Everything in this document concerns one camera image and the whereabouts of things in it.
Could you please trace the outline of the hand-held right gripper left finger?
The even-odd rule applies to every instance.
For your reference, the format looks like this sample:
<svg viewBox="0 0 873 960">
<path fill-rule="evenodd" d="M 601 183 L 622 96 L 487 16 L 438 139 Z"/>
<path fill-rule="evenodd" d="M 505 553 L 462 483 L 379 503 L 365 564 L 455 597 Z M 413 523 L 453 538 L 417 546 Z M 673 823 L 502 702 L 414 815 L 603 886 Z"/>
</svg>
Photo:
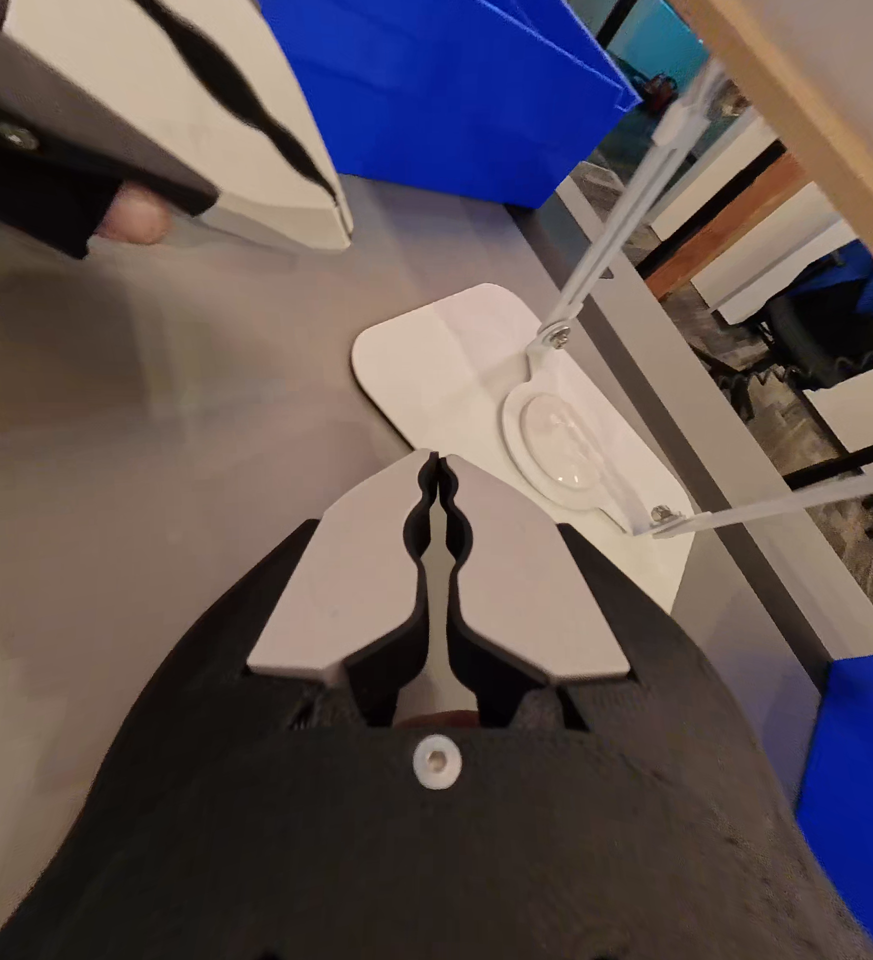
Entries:
<svg viewBox="0 0 873 960">
<path fill-rule="evenodd" d="M 347 688 L 370 726 L 389 726 L 426 666 L 422 557 L 438 455 L 417 450 L 337 499 L 318 520 L 247 659 L 256 675 Z"/>
</svg>

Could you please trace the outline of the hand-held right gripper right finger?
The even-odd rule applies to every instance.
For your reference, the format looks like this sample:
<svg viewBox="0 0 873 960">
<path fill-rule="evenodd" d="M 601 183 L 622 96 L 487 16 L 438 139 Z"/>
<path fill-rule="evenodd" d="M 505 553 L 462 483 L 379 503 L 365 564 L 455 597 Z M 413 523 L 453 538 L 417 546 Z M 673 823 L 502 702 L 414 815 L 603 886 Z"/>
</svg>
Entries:
<svg viewBox="0 0 873 960">
<path fill-rule="evenodd" d="M 631 664 L 550 515 L 517 488 L 451 454 L 440 504 L 454 558 L 446 614 L 454 677 L 479 724 L 504 728 L 525 697 L 617 682 Z"/>
</svg>

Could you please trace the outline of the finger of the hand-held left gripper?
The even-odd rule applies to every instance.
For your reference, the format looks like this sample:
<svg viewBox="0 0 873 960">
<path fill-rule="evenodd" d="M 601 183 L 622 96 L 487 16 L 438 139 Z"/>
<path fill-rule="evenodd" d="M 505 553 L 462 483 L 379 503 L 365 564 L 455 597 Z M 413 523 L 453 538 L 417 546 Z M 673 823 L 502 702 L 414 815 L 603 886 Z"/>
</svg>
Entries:
<svg viewBox="0 0 873 960">
<path fill-rule="evenodd" d="M 209 96 L 159 25 L 160 2 L 10 2 L 3 30 L 138 132 L 200 174 L 218 199 L 195 216 L 208 229 L 261 246 L 342 252 L 351 225 L 265 225 L 218 207 L 241 175 L 276 173 L 267 143 Z"/>
<path fill-rule="evenodd" d="M 260 225 L 351 226 L 299 82 L 254 2 L 160 2 L 159 25 L 211 99 L 266 143 L 280 173 L 241 174 L 217 206 Z"/>
</svg>

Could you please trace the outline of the blue plastic bin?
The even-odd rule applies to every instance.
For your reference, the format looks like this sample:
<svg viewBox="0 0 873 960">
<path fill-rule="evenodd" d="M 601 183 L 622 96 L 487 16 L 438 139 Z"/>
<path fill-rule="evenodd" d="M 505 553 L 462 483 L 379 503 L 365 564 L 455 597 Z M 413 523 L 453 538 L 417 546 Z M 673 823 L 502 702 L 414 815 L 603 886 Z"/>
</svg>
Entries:
<svg viewBox="0 0 873 960">
<path fill-rule="evenodd" d="M 562 1 L 263 1 L 339 174 L 538 209 L 639 96 Z"/>
<path fill-rule="evenodd" d="M 873 655 L 837 660 L 829 670 L 796 819 L 873 939 Z"/>
</svg>

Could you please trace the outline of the grey desk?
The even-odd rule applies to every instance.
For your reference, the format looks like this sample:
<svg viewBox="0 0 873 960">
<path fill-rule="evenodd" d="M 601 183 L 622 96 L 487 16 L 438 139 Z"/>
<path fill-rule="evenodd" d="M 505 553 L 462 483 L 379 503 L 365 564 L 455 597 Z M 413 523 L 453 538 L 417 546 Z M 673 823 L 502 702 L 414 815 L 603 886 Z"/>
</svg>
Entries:
<svg viewBox="0 0 873 960">
<path fill-rule="evenodd" d="M 538 315 L 600 225 L 351 177 L 343 255 L 177 221 L 84 261 L 0 225 L 0 927 L 133 702 L 222 594 L 406 444 L 358 389 L 364 329 L 483 282 Z M 703 510 L 786 486 L 640 277 L 613 268 L 569 353 Z M 701 534 L 672 615 L 785 791 L 824 663 L 873 655 L 873 602 L 807 515 Z"/>
</svg>

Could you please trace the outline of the wooden top office desk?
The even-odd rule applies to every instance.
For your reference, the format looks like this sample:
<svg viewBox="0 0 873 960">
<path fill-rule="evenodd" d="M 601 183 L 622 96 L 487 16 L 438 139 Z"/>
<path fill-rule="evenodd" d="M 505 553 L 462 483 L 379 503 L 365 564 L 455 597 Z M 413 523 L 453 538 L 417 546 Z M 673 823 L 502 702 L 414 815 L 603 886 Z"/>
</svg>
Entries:
<svg viewBox="0 0 873 960">
<path fill-rule="evenodd" d="M 860 450 L 839 454 L 828 460 L 804 466 L 784 474 L 782 478 L 791 491 L 797 491 L 845 474 L 859 474 L 863 467 L 872 464 L 873 444 L 870 444 Z"/>
</svg>

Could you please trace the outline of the person's left hand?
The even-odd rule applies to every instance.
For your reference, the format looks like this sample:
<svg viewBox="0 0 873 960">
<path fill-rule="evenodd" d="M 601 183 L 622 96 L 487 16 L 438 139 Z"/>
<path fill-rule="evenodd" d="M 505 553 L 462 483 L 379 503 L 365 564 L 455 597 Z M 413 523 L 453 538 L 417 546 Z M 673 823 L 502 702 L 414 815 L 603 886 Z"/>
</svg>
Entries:
<svg viewBox="0 0 873 960">
<path fill-rule="evenodd" d="M 148 188 L 126 182 L 118 188 L 94 235 L 113 242 L 153 246 L 173 225 L 172 211 Z"/>
</svg>

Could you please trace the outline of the white stand with wooden board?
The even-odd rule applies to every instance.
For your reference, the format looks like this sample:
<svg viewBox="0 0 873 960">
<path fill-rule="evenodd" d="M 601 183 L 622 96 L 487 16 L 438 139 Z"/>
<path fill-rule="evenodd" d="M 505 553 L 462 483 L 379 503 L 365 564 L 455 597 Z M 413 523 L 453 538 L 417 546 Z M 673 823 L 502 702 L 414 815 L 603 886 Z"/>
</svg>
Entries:
<svg viewBox="0 0 873 960">
<path fill-rule="evenodd" d="M 670 609 L 689 546 L 681 537 L 873 496 L 873 474 L 820 480 L 744 507 L 694 513 L 683 486 L 566 352 L 586 299 L 688 155 L 730 80 L 752 79 L 797 124 L 815 150 L 833 154 L 873 195 L 873 164 L 858 134 L 761 32 L 744 2 L 689 2 L 712 54 L 690 90 L 668 108 L 648 156 L 598 237 L 540 320 L 511 291 L 480 284 L 363 331 L 351 351 L 361 390 L 416 450 L 439 453 L 478 498 L 464 505 L 516 505 L 507 519 L 478 518 L 490 546 L 518 547 L 532 587 L 562 582 L 556 561 L 530 539 L 528 517 L 568 522 L 652 599 Z"/>
</svg>

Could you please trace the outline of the black office chair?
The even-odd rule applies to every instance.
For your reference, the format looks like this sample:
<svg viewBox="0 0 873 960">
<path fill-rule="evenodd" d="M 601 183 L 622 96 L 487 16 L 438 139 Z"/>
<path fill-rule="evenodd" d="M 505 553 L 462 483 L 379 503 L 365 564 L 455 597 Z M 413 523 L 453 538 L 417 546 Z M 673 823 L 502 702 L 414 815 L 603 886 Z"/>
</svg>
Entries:
<svg viewBox="0 0 873 960">
<path fill-rule="evenodd" d="M 835 387 L 873 370 L 873 254 L 855 239 L 817 258 L 744 324 L 766 348 L 736 369 L 693 347 L 744 423 L 751 382 L 776 378 L 796 392 Z"/>
</svg>

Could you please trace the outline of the wooden post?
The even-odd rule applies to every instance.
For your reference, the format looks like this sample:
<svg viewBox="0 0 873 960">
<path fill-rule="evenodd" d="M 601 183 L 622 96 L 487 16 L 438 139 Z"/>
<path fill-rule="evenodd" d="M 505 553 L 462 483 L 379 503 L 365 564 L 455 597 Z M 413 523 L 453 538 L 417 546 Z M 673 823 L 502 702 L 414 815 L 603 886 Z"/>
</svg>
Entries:
<svg viewBox="0 0 873 960">
<path fill-rule="evenodd" d="M 809 183 L 790 150 L 780 143 L 764 150 L 641 262 L 654 299 L 668 299 Z"/>
</svg>

